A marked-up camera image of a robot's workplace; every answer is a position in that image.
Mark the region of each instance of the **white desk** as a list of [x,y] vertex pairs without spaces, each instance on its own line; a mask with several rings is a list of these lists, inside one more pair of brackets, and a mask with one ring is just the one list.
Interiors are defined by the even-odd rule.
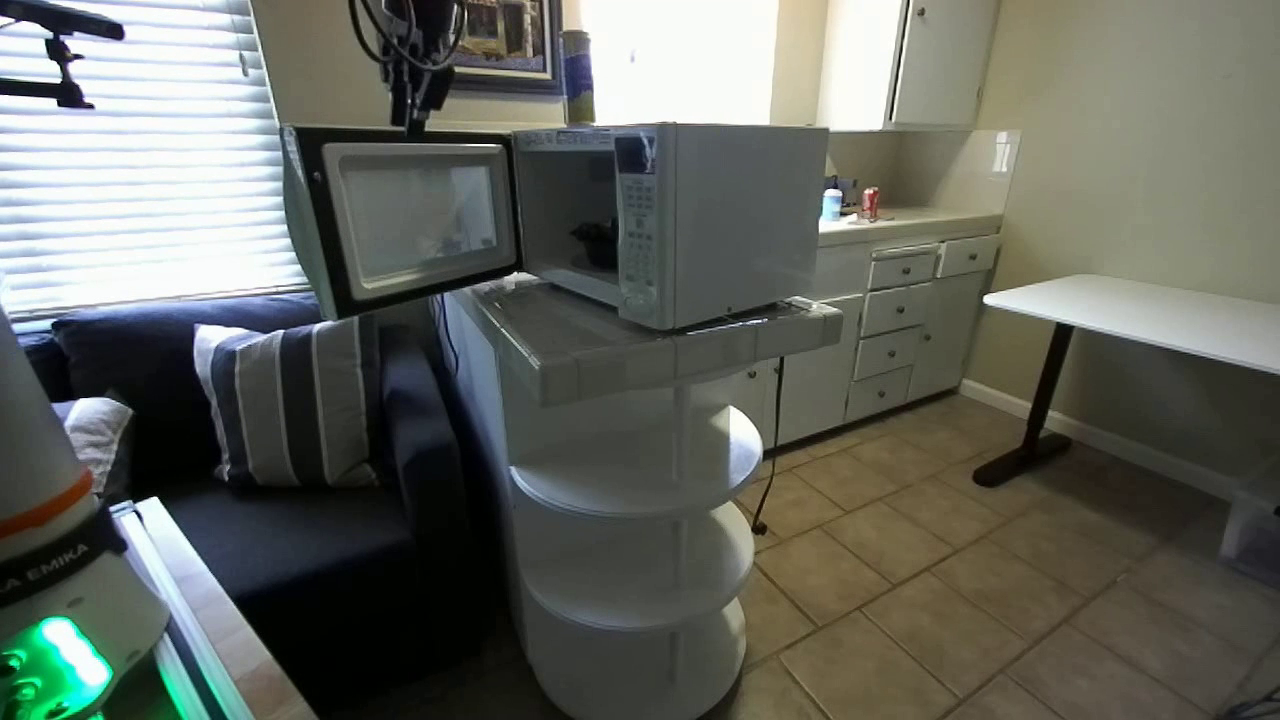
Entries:
[[1280,304],[1137,284],[1116,278],[1060,278],[992,292],[984,298],[984,304],[1055,323],[1028,411],[1022,443],[971,474],[971,482],[984,488],[996,488],[1068,447],[1064,438],[1040,434],[1071,346],[1071,330],[1280,378]]

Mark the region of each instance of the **cabinet drawer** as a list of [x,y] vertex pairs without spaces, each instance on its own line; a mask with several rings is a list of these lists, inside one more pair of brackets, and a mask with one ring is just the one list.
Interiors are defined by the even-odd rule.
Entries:
[[846,394],[843,419],[864,419],[864,415],[901,409],[908,401],[908,380],[913,380],[913,368],[857,380]]
[[857,346],[853,378],[878,378],[890,368],[908,368],[919,352],[919,331],[886,331]]
[[923,284],[933,269],[935,252],[872,257],[867,289]]
[[923,323],[923,311],[926,311],[926,284],[872,292],[860,337]]
[[996,236],[948,239],[935,278],[987,274],[996,265]]

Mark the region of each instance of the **countertop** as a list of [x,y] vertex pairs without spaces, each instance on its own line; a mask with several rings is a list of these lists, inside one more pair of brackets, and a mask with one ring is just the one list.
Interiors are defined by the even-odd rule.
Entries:
[[878,222],[820,222],[820,246],[923,239],[1000,233],[1000,211],[981,210],[885,210]]

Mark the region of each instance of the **window blinds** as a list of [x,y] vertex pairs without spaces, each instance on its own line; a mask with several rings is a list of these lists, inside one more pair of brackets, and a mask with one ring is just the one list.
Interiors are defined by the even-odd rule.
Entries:
[[[84,0],[128,42],[69,35],[89,105],[0,95],[0,304],[303,289],[247,0]],[[0,22],[0,77],[56,80],[43,30]]]

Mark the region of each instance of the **picture frame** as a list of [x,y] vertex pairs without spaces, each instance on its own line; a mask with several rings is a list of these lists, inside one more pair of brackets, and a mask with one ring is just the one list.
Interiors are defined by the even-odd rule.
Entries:
[[560,0],[465,0],[460,89],[560,93]]

